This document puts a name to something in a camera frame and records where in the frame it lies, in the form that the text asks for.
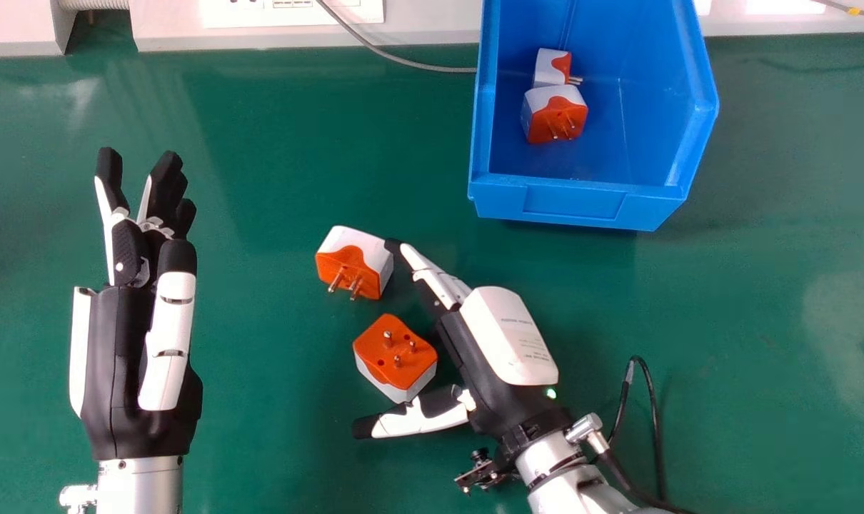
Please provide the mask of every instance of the green table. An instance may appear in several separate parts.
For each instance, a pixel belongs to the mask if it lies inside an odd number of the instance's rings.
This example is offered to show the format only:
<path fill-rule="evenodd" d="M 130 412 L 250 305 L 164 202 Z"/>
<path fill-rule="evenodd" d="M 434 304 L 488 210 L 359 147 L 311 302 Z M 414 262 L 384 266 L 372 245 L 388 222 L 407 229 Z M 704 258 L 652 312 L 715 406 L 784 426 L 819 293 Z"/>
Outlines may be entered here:
<path fill-rule="evenodd" d="M 528 512 L 517 484 L 459 494 L 487 443 L 466 427 L 351 439 L 388 406 L 354 336 L 383 312 L 429 324 L 403 276 L 383 303 L 325 293 L 312 254 L 335 223 L 520 293 L 577 414 L 610 418 L 626 358 L 647 358 L 684 507 L 864 511 L 864 36 L 710 40 L 720 118 L 654 234 L 478 219 L 468 76 L 364 49 L 138 55 L 122 17 L 74 46 L 0 61 L 0 512 L 59 511 L 60 487 L 95 479 L 66 377 L 71 288 L 105 277 L 100 146 L 129 195 L 177 151 L 200 208 L 188 513 Z M 648 487 L 646 407 L 639 383 L 618 451 Z"/>

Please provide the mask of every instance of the black and white robotic hand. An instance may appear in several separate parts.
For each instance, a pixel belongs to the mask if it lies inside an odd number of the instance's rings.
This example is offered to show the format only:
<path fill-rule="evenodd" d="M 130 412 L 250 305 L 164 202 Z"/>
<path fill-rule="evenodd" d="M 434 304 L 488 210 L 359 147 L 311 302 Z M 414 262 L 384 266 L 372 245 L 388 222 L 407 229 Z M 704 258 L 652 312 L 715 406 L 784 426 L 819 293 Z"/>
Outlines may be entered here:
<path fill-rule="evenodd" d="M 69 485 L 70 514 L 181 512 L 184 455 L 201 416 L 191 370 L 197 254 L 186 240 L 196 208 L 183 163 L 166 152 L 147 178 L 136 220 L 121 192 L 121 156 L 99 150 L 96 196 L 108 283 L 74 289 L 70 404 L 99 463 L 95 485 Z"/>
<path fill-rule="evenodd" d="M 469 423 L 498 446 L 492 458 L 485 448 L 471 454 L 473 468 L 455 478 L 465 494 L 519 475 L 537 513 L 668 512 L 667 505 L 664 510 L 637 507 L 588 464 L 581 443 L 618 463 L 601 435 L 598 416 L 575 422 L 556 403 L 559 370 L 520 296 L 494 286 L 470 289 L 403 241 L 386 240 L 384 246 L 412 273 L 423 306 L 436 319 L 436 337 L 464 384 L 355 420 L 354 437 L 415 435 Z M 660 503 L 638 499 L 655 507 Z"/>

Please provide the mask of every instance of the power outlet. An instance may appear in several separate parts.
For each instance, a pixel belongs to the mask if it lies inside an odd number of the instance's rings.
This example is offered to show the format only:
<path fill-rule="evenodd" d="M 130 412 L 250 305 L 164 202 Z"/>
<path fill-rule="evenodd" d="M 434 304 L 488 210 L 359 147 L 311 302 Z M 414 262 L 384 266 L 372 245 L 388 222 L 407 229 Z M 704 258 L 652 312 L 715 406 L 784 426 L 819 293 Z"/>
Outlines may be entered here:
<path fill-rule="evenodd" d="M 314 0 L 198 0 L 205 29 L 337 25 Z M 383 23 L 383 0 L 328 0 L 350 23 Z"/>

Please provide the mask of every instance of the orange and white plug adapter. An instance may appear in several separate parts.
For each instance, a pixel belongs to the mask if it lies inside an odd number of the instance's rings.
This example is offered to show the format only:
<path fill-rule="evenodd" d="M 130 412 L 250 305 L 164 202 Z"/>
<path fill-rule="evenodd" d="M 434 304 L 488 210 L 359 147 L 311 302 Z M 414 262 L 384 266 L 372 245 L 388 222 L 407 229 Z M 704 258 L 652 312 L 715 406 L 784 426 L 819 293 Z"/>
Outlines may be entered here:
<path fill-rule="evenodd" d="M 393 271 L 393 255 L 384 248 L 382 238 L 343 225 L 328 232 L 315 253 L 315 263 L 328 292 L 347 289 L 351 300 L 357 296 L 380 299 Z"/>
<path fill-rule="evenodd" d="M 435 376 L 438 352 L 384 313 L 353 342 L 356 367 L 394 403 L 413 400 Z"/>
<path fill-rule="evenodd" d="M 582 78 L 572 75 L 572 52 L 540 49 L 533 68 L 533 87 L 581 85 Z"/>
<path fill-rule="evenodd" d="M 535 88 L 524 94 L 521 126 L 531 144 L 581 136 L 588 120 L 588 104 L 576 86 Z"/>

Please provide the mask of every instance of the blue plastic bin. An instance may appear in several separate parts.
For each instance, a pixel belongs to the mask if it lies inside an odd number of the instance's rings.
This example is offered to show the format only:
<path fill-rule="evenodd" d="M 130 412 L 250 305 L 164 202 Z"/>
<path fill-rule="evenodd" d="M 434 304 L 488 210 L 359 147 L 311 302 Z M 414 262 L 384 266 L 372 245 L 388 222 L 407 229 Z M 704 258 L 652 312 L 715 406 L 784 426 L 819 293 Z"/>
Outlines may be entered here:
<path fill-rule="evenodd" d="M 572 52 L 575 141 L 527 144 L 540 47 Z M 654 231 L 686 200 L 718 111 L 693 0 L 485 0 L 468 196 L 484 218 Z"/>

